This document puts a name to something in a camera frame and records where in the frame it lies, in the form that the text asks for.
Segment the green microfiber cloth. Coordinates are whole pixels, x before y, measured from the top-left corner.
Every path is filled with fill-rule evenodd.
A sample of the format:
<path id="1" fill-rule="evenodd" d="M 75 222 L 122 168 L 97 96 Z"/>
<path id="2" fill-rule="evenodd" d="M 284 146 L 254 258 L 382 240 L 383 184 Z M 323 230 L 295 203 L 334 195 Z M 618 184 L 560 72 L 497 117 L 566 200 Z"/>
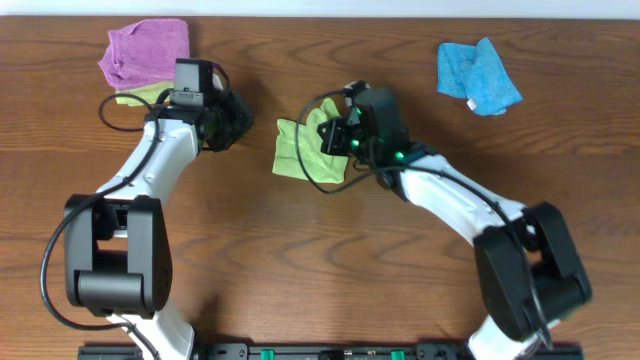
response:
<path id="1" fill-rule="evenodd" d="M 334 101 L 331 98 L 326 98 L 319 107 L 309 112 L 306 123 L 298 128 L 294 121 L 278 119 L 279 134 L 276 138 L 272 172 L 280 176 L 307 180 L 296 154 L 295 129 L 297 128 L 300 155 L 312 179 L 322 184 L 342 183 L 348 158 L 322 153 L 322 139 L 317 133 L 317 127 L 320 124 L 339 116 Z"/>

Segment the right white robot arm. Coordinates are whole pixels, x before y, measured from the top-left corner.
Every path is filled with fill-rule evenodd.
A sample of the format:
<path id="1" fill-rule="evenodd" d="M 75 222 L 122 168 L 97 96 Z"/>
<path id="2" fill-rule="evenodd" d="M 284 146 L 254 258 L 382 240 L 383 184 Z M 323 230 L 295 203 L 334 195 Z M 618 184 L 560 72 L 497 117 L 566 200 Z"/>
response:
<path id="1" fill-rule="evenodd" d="M 414 142 L 393 93 L 356 81 L 339 90 L 349 109 L 318 125 L 321 150 L 365 165 L 379 184 L 434 214 L 474 250 L 488 316 L 470 337 L 476 359 L 527 359 L 551 349 L 551 329 L 592 299 L 560 210 L 501 197 Z"/>

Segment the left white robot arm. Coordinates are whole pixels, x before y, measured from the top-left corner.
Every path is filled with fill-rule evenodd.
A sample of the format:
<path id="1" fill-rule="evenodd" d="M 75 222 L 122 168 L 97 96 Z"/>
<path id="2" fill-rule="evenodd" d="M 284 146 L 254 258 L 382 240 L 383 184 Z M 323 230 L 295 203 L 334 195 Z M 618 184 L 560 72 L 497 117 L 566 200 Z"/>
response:
<path id="1" fill-rule="evenodd" d="M 72 195 L 53 239 L 64 241 L 71 305 L 107 319 L 144 359 L 194 359 L 194 328 L 170 299 L 173 266 L 163 207 L 184 169 L 203 151 L 229 149 L 253 115 L 223 68 L 179 58 L 139 127 L 120 170 L 95 193 Z"/>

